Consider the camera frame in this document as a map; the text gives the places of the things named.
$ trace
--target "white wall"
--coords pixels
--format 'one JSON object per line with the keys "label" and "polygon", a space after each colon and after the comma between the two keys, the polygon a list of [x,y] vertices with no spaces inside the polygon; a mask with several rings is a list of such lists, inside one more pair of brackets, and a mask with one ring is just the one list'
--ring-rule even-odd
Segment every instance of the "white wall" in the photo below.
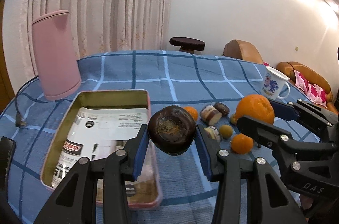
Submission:
{"label": "white wall", "polygon": [[200,39],[202,53],[215,55],[232,39],[249,41],[273,67],[299,61],[322,75],[334,95],[339,87],[338,19],[323,0],[171,0],[168,39],[174,36]]}

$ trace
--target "tablecloth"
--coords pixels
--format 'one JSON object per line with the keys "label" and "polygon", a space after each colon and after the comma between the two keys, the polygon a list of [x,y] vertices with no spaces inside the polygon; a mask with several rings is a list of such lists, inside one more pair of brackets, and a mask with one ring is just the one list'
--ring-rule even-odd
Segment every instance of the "tablecloth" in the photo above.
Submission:
{"label": "tablecloth", "polygon": [[[125,51],[89,56],[78,61],[82,83],[79,90],[65,99],[47,101],[39,79],[24,88],[18,104],[27,126],[15,127],[13,101],[0,116],[0,136],[17,142],[12,162],[8,201],[23,221],[33,223],[50,196],[40,182],[40,172],[54,133],[64,113],[79,91],[146,89],[150,94],[152,114],[164,106],[194,106],[223,102],[235,112],[240,99],[258,93],[265,72],[263,65],[233,58],[199,56],[173,51]],[[291,86],[284,102],[307,98]],[[222,118],[217,127],[229,124]],[[276,126],[290,131],[299,141],[317,141],[316,137],[295,121],[275,119]],[[239,133],[233,127],[233,136]],[[229,141],[221,147],[230,150]],[[207,224],[211,222],[218,183],[203,175],[195,144],[181,156],[172,157],[157,150],[163,201],[159,208],[131,212],[139,224]],[[279,172],[277,161],[266,147],[255,146],[240,157],[253,160],[264,157]],[[246,223],[246,184],[242,181],[241,223]],[[97,208],[97,223],[103,223],[102,208]]]}

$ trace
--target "mug rim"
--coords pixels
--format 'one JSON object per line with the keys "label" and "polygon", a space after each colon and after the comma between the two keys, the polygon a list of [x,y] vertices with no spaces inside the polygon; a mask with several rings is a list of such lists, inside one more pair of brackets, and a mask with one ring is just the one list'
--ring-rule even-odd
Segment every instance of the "mug rim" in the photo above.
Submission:
{"label": "mug rim", "polygon": [[289,77],[287,75],[285,75],[284,73],[280,72],[279,70],[277,70],[277,69],[275,69],[271,66],[265,66],[265,67],[269,72],[273,73],[273,75],[275,75],[275,76],[277,76],[277,77],[279,77],[279,78],[281,78],[285,81],[289,80]]}

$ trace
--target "black circle logo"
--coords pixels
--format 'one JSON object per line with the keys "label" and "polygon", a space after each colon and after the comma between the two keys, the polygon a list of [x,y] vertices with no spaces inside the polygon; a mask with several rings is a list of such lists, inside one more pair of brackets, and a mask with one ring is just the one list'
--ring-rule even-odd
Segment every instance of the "black circle logo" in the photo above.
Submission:
{"label": "black circle logo", "polygon": [[94,121],[88,121],[88,122],[86,122],[85,125],[86,125],[86,127],[91,128],[94,125]]}
{"label": "black circle logo", "polygon": [[126,195],[127,197],[132,197],[136,194],[135,186],[132,184],[126,185]]}

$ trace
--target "pink and white pillow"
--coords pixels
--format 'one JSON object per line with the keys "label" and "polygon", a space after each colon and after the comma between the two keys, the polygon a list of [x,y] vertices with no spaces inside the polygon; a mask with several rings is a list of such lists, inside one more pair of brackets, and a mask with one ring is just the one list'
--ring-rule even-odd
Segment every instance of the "pink and white pillow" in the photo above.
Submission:
{"label": "pink and white pillow", "polygon": [[296,75],[296,87],[301,89],[311,102],[326,107],[325,90],[316,84],[310,84],[302,73],[294,70],[294,74]]}

